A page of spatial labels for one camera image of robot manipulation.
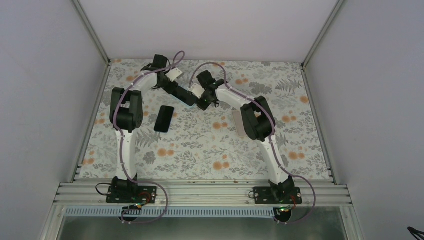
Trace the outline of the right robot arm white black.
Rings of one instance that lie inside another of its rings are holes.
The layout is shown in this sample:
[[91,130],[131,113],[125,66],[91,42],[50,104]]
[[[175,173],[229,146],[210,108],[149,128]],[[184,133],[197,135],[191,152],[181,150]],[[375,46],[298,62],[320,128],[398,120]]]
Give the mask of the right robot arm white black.
[[234,89],[226,80],[215,80],[207,70],[196,78],[198,83],[194,83],[190,91],[199,97],[196,103],[199,108],[206,110],[210,104],[223,102],[239,110],[244,132],[257,143],[267,164],[270,196],[274,202],[284,203],[295,184],[293,177],[282,169],[282,157],[276,147],[275,120],[267,100],[263,96],[249,97]]

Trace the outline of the beige phone case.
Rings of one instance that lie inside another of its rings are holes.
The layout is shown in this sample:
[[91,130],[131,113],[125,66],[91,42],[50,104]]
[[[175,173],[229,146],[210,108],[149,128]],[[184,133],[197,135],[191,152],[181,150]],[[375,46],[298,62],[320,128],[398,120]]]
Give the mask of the beige phone case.
[[235,125],[235,130],[236,130],[237,135],[241,138],[246,137],[247,134],[245,132],[241,112],[238,111],[238,110],[233,110],[232,111],[232,118],[233,118],[233,123]]

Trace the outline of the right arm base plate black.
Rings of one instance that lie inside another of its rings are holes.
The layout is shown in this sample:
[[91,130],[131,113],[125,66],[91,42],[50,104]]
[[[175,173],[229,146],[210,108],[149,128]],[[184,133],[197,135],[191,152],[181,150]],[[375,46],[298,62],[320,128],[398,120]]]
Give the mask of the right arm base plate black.
[[252,190],[252,197],[257,205],[300,205],[303,203],[299,187],[281,190],[276,187],[257,186]]

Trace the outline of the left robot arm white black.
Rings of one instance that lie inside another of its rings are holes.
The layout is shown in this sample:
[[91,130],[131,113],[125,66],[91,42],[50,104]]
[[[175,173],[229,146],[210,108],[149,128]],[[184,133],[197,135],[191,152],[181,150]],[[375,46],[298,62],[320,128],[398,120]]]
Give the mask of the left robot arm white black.
[[139,197],[135,163],[136,137],[142,125],[143,94],[158,87],[175,83],[175,77],[167,76],[177,68],[180,60],[172,62],[163,55],[155,55],[153,62],[143,67],[128,87],[115,87],[111,93],[110,121],[117,137],[117,167],[111,183],[111,194],[131,203]]

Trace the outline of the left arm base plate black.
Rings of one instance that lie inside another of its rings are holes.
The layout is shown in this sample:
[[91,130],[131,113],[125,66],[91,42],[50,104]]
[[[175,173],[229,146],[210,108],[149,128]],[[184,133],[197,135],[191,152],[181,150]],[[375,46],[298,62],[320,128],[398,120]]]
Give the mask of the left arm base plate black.
[[145,205],[154,204],[157,195],[156,186],[142,185],[136,188],[119,189],[114,186],[109,187],[106,195],[108,204],[130,204]]

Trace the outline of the dark blue phone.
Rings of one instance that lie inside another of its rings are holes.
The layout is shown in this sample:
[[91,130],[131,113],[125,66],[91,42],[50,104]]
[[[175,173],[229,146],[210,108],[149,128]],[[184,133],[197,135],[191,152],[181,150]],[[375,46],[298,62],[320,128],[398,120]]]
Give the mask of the dark blue phone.
[[169,131],[175,108],[162,105],[159,109],[157,119],[154,125],[154,131],[158,133],[167,133]]

